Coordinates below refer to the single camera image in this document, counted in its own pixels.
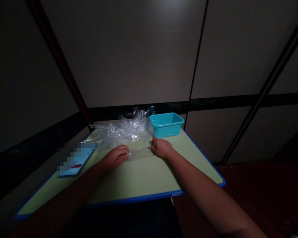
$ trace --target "hand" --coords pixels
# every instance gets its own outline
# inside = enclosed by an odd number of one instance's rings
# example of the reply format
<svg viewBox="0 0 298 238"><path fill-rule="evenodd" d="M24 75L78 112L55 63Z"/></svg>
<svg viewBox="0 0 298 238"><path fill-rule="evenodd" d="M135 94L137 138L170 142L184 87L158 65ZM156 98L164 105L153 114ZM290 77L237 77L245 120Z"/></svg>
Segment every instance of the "hand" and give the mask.
<svg viewBox="0 0 298 238"><path fill-rule="evenodd" d="M108 152L105 157L97 163L103 172L109 172L119 167L130 157L129 148L126 145L119 145Z"/></svg>
<svg viewBox="0 0 298 238"><path fill-rule="evenodd" d="M150 146L150 149L158 156L169 159L170 155L175 152L171 143L164 139L153 138L151 144L156 143L156 147Z"/></svg>

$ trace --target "left hand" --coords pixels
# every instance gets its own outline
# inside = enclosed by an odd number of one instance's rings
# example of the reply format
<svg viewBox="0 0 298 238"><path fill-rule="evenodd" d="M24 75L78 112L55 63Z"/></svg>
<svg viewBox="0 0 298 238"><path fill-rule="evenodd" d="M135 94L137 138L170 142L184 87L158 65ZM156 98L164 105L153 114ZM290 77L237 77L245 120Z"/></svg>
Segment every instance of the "left hand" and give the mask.
<svg viewBox="0 0 298 238"><path fill-rule="evenodd" d="M116 148L108 152L105 157L97 163L101 167L103 172L109 172L119 167L130 157L129 148L126 145L119 145Z"/></svg>

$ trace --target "dark brown floor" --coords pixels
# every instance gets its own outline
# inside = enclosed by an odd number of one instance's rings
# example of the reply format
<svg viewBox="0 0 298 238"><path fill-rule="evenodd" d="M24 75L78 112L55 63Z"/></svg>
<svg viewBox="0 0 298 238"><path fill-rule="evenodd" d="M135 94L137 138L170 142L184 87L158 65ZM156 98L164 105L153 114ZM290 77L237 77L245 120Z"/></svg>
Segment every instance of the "dark brown floor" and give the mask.
<svg viewBox="0 0 298 238"><path fill-rule="evenodd" d="M298 234L298 161L258 161L217 169L226 179L224 190L268 237L285 237L287 223ZM187 195L173 201L184 237L215 236Z"/></svg>

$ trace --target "red label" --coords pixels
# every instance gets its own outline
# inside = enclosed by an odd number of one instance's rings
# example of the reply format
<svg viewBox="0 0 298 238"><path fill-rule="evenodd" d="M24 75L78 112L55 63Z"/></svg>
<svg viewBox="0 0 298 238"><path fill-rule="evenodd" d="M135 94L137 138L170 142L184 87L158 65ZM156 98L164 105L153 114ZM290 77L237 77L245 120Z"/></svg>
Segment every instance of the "red label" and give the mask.
<svg viewBox="0 0 298 238"><path fill-rule="evenodd" d="M71 168L79 168L81 166L82 166L82 164L80 164L80 165L73 165Z"/></svg>

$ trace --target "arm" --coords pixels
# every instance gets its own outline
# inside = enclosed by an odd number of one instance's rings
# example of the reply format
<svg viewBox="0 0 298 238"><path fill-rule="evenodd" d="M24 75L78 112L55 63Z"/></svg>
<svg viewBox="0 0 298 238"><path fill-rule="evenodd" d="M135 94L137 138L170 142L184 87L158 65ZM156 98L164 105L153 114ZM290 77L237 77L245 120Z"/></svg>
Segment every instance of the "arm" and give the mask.
<svg viewBox="0 0 298 238"><path fill-rule="evenodd" d="M153 138L151 150L173 166L183 188L219 234L266 237L241 207L212 179L176 152L171 143Z"/></svg>
<svg viewBox="0 0 298 238"><path fill-rule="evenodd" d="M94 190L98 180L129 156L126 145L112 149L99 163L34 212L10 237L57 237Z"/></svg>

